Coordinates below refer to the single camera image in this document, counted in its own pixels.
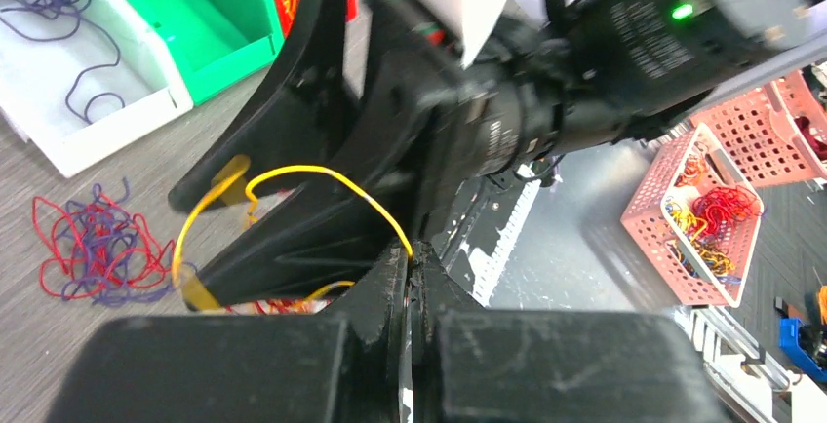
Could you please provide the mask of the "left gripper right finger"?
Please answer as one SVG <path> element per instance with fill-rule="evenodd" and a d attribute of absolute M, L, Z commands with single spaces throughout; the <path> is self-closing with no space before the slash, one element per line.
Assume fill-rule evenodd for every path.
<path fill-rule="evenodd" d="M 496 310 L 420 243 L 417 422 L 724 422 L 699 354 L 670 318 L 620 311 Z"/>

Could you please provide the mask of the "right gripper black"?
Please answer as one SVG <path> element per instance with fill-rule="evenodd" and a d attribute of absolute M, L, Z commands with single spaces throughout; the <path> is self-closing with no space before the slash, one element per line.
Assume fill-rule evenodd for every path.
<path fill-rule="evenodd" d="M 344 78 L 346 0 L 301 0 L 281 52 L 226 130 L 173 186 L 195 216 L 282 187 L 262 216 L 180 292 L 194 310 L 301 295 L 356 280 L 400 236 L 442 229 L 460 185 L 548 155 L 562 82 L 546 35 L 507 15 L 460 66 L 458 39 L 420 0 L 372 11 L 364 91 Z"/>

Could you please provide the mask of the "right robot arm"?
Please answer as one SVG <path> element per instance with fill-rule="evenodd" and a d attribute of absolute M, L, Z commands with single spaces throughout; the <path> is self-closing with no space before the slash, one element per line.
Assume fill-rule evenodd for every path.
<path fill-rule="evenodd" d="M 545 0 L 468 44 L 425 0 L 366 0 L 363 91 L 343 74 L 347 0 L 300 0 L 284 47 L 236 118 L 169 193 L 195 218 L 289 188 L 200 271 L 214 310 L 356 281 L 393 239 L 427 241 L 461 186 L 545 157 L 654 139 L 727 80 L 803 44 L 820 0 Z"/>

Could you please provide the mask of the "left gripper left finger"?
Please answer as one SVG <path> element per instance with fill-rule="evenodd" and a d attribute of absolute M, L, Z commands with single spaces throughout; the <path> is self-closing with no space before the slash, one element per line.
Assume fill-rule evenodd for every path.
<path fill-rule="evenodd" d="M 51 422 L 397 422 L 407 253 L 390 245 L 321 312 L 101 325 Z"/>

